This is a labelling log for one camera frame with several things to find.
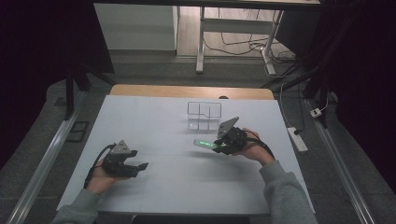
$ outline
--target green marker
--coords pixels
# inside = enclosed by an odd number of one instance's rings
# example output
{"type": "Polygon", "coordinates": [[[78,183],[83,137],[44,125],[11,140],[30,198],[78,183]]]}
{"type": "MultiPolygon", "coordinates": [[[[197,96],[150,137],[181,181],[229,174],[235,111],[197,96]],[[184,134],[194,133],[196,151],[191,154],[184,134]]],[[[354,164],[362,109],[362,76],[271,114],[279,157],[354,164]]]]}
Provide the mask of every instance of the green marker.
{"type": "Polygon", "coordinates": [[[220,147],[220,145],[216,145],[201,139],[194,139],[194,144],[198,147],[204,147],[207,149],[214,149],[216,147],[220,147]]]}

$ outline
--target hand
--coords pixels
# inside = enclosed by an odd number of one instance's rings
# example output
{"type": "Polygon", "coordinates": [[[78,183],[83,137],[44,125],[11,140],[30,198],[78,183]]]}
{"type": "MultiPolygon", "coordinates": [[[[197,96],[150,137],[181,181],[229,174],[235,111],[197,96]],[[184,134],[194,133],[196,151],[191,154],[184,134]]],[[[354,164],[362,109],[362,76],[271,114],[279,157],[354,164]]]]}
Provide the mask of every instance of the hand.
{"type": "MultiPolygon", "coordinates": [[[[242,129],[248,138],[259,139],[259,134],[247,128],[242,129]]],[[[258,161],[262,166],[274,161],[274,158],[263,147],[254,142],[247,142],[244,149],[233,154],[233,156],[243,155],[246,158],[258,161]]]]}
{"type": "Polygon", "coordinates": [[[88,190],[99,195],[110,189],[110,187],[117,181],[127,179],[125,177],[114,177],[108,175],[101,166],[102,162],[103,161],[99,161],[96,163],[96,168],[93,171],[92,178],[87,186],[88,190]]]}

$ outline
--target table surface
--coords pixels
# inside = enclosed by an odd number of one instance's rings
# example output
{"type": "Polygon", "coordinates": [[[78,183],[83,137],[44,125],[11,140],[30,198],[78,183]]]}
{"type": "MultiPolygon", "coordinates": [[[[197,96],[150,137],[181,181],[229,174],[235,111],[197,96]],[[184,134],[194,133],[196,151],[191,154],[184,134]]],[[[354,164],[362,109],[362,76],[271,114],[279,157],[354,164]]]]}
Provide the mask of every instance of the table surface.
{"type": "Polygon", "coordinates": [[[156,97],[185,97],[240,100],[274,100],[268,89],[219,88],[219,87],[186,87],[186,86],[149,86],[149,85],[115,85],[110,95],[134,95],[156,97]]]}
{"type": "Polygon", "coordinates": [[[148,169],[137,178],[113,186],[99,202],[99,211],[214,216],[268,214],[259,163],[193,145],[194,139],[214,141],[217,131],[190,130],[187,114],[190,102],[221,103],[219,122],[239,116],[236,126],[260,133],[285,171],[294,172],[307,193],[279,106],[270,91],[117,85],[102,105],[58,208],[77,196],[100,149],[125,140],[130,148],[138,150],[137,156],[125,164],[148,162],[148,169]],[[218,99],[221,95],[231,99],[218,99]]]}

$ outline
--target wrist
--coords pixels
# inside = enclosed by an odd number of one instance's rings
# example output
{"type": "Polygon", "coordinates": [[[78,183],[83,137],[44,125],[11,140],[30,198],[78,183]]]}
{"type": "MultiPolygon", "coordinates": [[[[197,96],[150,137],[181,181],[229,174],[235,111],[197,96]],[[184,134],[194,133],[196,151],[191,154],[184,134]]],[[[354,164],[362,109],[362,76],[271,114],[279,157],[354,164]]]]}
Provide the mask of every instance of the wrist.
{"type": "Polygon", "coordinates": [[[115,180],[109,177],[95,177],[91,179],[90,183],[87,186],[87,190],[97,195],[101,195],[103,192],[108,190],[114,183],[115,180]]]}
{"type": "Polygon", "coordinates": [[[257,146],[257,147],[258,147],[257,150],[260,153],[258,153],[256,161],[258,161],[262,166],[274,161],[274,158],[268,153],[268,151],[265,148],[259,147],[259,146],[257,146]]]}

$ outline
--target white cable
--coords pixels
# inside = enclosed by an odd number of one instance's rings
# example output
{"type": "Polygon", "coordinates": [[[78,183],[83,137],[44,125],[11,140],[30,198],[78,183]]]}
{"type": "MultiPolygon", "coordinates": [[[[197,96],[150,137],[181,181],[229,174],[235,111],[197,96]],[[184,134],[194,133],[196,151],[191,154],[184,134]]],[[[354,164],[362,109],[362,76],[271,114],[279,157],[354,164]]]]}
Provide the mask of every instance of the white cable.
{"type": "Polygon", "coordinates": [[[322,109],[320,109],[320,111],[326,109],[326,107],[327,107],[328,104],[329,104],[329,96],[326,97],[326,105],[325,105],[322,109]]]}

